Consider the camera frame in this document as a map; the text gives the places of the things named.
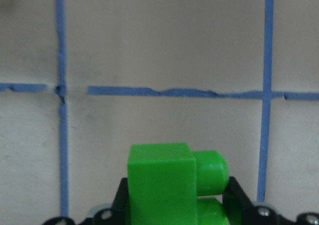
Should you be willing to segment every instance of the screw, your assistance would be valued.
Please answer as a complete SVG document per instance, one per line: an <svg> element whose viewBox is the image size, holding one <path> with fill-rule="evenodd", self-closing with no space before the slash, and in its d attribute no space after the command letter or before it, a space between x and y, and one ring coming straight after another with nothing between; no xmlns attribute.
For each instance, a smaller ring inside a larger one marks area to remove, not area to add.
<svg viewBox="0 0 319 225"><path fill-rule="evenodd" d="M55 225L67 225L66 220L62 219L61 221L57 222Z"/></svg>
<svg viewBox="0 0 319 225"><path fill-rule="evenodd" d="M308 214L306 216L306 220L309 224L312 224L312 225L319 225L319 218L315 215L311 215L311 214Z"/></svg>
<svg viewBox="0 0 319 225"><path fill-rule="evenodd" d="M106 220L109 219L112 216L112 212L110 210L105 210L102 214L101 214L101 219L102 220Z"/></svg>
<svg viewBox="0 0 319 225"><path fill-rule="evenodd" d="M263 217L269 217L270 216L270 210L266 207L259 207L258 213Z"/></svg>

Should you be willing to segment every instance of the white surface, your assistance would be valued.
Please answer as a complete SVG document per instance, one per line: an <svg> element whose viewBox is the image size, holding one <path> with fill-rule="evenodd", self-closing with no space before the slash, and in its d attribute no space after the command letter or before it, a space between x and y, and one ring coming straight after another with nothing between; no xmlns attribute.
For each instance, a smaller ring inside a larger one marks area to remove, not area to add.
<svg viewBox="0 0 319 225"><path fill-rule="evenodd" d="M59 215L59 100L51 92L0 93L0 224Z"/></svg>
<svg viewBox="0 0 319 225"><path fill-rule="evenodd" d="M261 90L264 0L66 0L69 86Z"/></svg>
<svg viewBox="0 0 319 225"><path fill-rule="evenodd" d="M319 211L318 127L317 102L272 102L266 201L290 219Z"/></svg>
<svg viewBox="0 0 319 225"><path fill-rule="evenodd" d="M275 0L273 90L319 91L319 0Z"/></svg>
<svg viewBox="0 0 319 225"><path fill-rule="evenodd" d="M132 144L218 150L256 199L261 101L69 95L70 216L112 202Z"/></svg>
<svg viewBox="0 0 319 225"><path fill-rule="evenodd" d="M54 85L54 0L0 0L0 21L0 83Z"/></svg>

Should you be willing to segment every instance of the blue painter's tape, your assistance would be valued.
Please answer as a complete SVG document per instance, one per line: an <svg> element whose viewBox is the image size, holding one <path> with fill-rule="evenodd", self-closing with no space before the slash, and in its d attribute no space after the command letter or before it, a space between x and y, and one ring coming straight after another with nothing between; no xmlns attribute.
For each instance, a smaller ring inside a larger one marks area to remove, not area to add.
<svg viewBox="0 0 319 225"><path fill-rule="evenodd" d="M319 93L273 92L272 98L284 98L286 100L319 101Z"/></svg>
<svg viewBox="0 0 319 225"><path fill-rule="evenodd" d="M59 41L58 52L58 78L59 85L55 93L61 99L60 114L60 209L61 216L67 217L69 213L69 183L68 183L68 139L67 139L67 104L66 104L66 45L64 0L56 1L56 31Z"/></svg>
<svg viewBox="0 0 319 225"><path fill-rule="evenodd" d="M58 64L59 64L59 85L65 86L65 19L64 19L64 0L56 0L56 31L59 42Z"/></svg>
<svg viewBox="0 0 319 225"><path fill-rule="evenodd" d="M0 92L11 90L17 93L38 93L48 90L45 84L12 84L0 83Z"/></svg>
<svg viewBox="0 0 319 225"><path fill-rule="evenodd" d="M193 98L237 98L237 99L261 99L261 91L245 93L219 94L213 91L197 89L170 89L156 91L150 88L113 87L113 86L89 86L89 95L118 95L118 96L150 96L150 97L193 97Z"/></svg>
<svg viewBox="0 0 319 225"><path fill-rule="evenodd" d="M270 110L271 110L271 74L273 50L273 14L274 0L265 0L265 36L264 36L264 81L263 81L263 107L259 153L259 171L257 200L265 200L267 156L269 142Z"/></svg>
<svg viewBox="0 0 319 225"><path fill-rule="evenodd" d="M61 215L67 217L69 210L68 193L68 136L67 136L67 105L61 103L60 109L60 202Z"/></svg>

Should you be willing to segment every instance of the green block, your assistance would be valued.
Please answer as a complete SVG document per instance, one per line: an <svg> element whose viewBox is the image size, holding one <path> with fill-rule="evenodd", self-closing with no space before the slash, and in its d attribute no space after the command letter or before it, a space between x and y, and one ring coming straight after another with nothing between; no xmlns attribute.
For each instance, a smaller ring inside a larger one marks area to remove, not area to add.
<svg viewBox="0 0 319 225"><path fill-rule="evenodd" d="M197 196L223 192L228 171L217 152L193 153L186 143L133 145L128 182L131 225L201 225Z"/></svg>
<svg viewBox="0 0 319 225"><path fill-rule="evenodd" d="M215 198L197 200L199 225L228 225L224 207Z"/></svg>

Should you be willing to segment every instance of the blue tape line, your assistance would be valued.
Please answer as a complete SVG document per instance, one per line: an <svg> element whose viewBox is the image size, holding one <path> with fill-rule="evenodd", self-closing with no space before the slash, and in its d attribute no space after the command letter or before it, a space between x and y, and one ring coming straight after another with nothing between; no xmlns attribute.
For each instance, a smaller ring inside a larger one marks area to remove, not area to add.
<svg viewBox="0 0 319 225"><path fill-rule="evenodd" d="M270 110L271 110L271 73L272 73L272 50L273 50L273 14L274 0L265 0L265 39L264 39L264 81L263 81L263 108L261 122L261 138L259 152L259 172L257 200L265 200L267 156L269 142Z"/></svg>
<svg viewBox="0 0 319 225"><path fill-rule="evenodd" d="M61 215L68 216L68 139L67 139L67 105L61 103L60 109L60 203Z"/></svg>
<svg viewBox="0 0 319 225"><path fill-rule="evenodd" d="M64 0L56 0L56 31L58 35L59 52L58 52L58 78L59 86L65 86L65 22L64 22Z"/></svg>
<svg viewBox="0 0 319 225"><path fill-rule="evenodd" d="M272 98L284 98L286 100L318 101L319 93L273 92Z"/></svg>
<svg viewBox="0 0 319 225"><path fill-rule="evenodd" d="M38 93L48 90L48 86L45 84L0 83L0 92L6 92L8 90L18 93Z"/></svg>
<svg viewBox="0 0 319 225"><path fill-rule="evenodd" d="M66 101L66 46L64 27L64 0L56 0L56 31L59 41L58 78L59 85L55 93L61 99L60 115L60 211L61 216L69 214L69 183L68 183L68 139L67 139L67 104Z"/></svg>
<svg viewBox="0 0 319 225"><path fill-rule="evenodd" d="M261 99L261 91L250 91L245 93L219 94L213 91L197 89L170 89L156 91L150 88L136 87L113 87L113 86L89 86L89 95L120 95L120 96L150 96L150 97L195 97L195 98L237 98L237 99Z"/></svg>

